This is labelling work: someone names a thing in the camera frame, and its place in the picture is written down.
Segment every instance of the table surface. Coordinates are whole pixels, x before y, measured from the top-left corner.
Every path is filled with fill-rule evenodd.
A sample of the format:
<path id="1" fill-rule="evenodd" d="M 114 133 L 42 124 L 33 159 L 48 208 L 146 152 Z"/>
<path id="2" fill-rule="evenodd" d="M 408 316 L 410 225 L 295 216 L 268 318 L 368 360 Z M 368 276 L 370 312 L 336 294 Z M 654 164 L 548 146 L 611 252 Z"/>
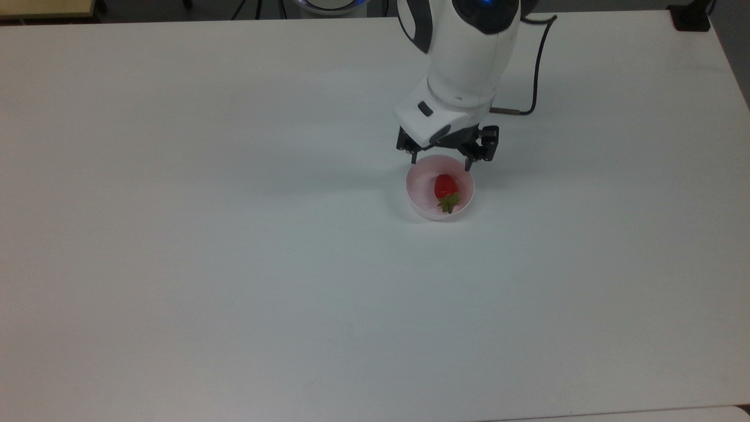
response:
<path id="1" fill-rule="evenodd" d="M 2 0 L 0 19 L 90 17 L 94 0 Z"/>
<path id="2" fill-rule="evenodd" d="M 428 59 L 395 19 L 0 38 L 3 420 L 750 402 L 750 113 L 713 31 L 561 15 L 449 223 L 405 198 Z"/>

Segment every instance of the black cable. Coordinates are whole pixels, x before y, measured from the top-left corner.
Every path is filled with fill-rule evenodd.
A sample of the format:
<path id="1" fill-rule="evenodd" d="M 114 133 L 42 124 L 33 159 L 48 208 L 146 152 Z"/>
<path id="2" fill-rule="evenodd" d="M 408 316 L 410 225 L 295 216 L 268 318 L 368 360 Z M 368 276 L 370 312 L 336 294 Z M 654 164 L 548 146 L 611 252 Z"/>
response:
<path id="1" fill-rule="evenodd" d="M 255 7 L 255 20 L 260 20 L 260 9 L 263 7 L 263 0 L 258 0 L 258 5 Z"/>
<path id="2" fill-rule="evenodd" d="M 239 6 L 237 7 L 237 10 L 235 11 L 235 14 L 232 15 L 231 20 L 234 20 L 237 18 L 237 15 L 239 14 L 240 9 L 242 9 L 242 6 L 245 5 L 244 3 L 245 3 L 245 0 L 242 0 L 242 2 L 240 2 Z"/>
<path id="3" fill-rule="evenodd" d="M 539 51 L 536 53 L 536 64 L 534 65 L 534 91 L 532 94 L 532 100 L 531 100 L 531 108 L 526 111 L 520 111 L 515 109 L 507 109 L 507 108 L 499 108 L 499 107 L 491 107 L 490 113 L 496 113 L 496 114 L 511 114 L 514 116 L 528 116 L 531 113 L 534 112 L 534 109 L 536 109 L 536 93 L 539 87 L 539 65 L 542 63 L 542 50 L 545 48 L 545 41 L 547 40 L 547 34 L 550 32 L 550 28 L 552 27 L 552 24 L 557 20 L 557 15 L 552 16 L 548 20 L 531 20 L 527 19 L 526 17 L 522 17 L 520 19 L 521 22 L 526 23 L 528 25 L 546 25 L 547 27 L 544 28 L 544 34 L 541 36 L 541 41 L 539 41 Z"/>

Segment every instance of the red strawberry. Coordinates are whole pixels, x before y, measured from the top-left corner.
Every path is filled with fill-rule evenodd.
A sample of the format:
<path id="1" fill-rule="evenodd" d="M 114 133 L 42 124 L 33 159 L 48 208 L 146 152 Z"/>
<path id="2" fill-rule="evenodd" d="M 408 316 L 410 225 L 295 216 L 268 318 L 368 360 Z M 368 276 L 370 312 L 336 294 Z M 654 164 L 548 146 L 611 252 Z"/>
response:
<path id="1" fill-rule="evenodd" d="M 461 201 L 458 185 L 448 174 L 441 174 L 435 179 L 435 197 L 439 201 L 438 206 L 448 214 L 452 214 L 453 207 Z"/>

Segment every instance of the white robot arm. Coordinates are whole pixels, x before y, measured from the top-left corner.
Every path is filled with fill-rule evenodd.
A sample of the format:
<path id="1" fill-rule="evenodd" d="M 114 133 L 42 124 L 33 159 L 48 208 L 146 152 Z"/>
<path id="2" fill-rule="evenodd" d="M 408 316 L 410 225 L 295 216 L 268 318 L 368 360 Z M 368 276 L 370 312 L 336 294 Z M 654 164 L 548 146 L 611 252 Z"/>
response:
<path id="1" fill-rule="evenodd" d="M 406 36 L 430 56 L 430 68 L 394 109 L 401 128 L 397 148 L 412 154 L 434 146 L 490 161 L 497 127 L 479 130 L 490 111 L 521 16 L 536 0 L 398 0 Z M 476 141 L 481 138 L 481 145 Z"/>

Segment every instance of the bowl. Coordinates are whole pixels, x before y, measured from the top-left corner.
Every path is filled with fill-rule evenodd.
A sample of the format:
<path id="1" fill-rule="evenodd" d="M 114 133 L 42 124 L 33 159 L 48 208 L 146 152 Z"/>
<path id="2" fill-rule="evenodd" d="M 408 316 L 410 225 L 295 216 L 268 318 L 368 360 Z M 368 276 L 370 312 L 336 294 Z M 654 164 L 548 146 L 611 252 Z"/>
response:
<path id="1" fill-rule="evenodd" d="M 458 185 L 461 201 L 453 213 L 444 213 L 435 197 L 435 179 L 440 174 L 448 174 Z M 406 194 L 412 207 L 422 217 L 434 221 L 455 219 L 471 202 L 474 196 L 474 179 L 464 171 L 464 163 L 447 155 L 428 155 L 420 158 L 406 174 Z"/>

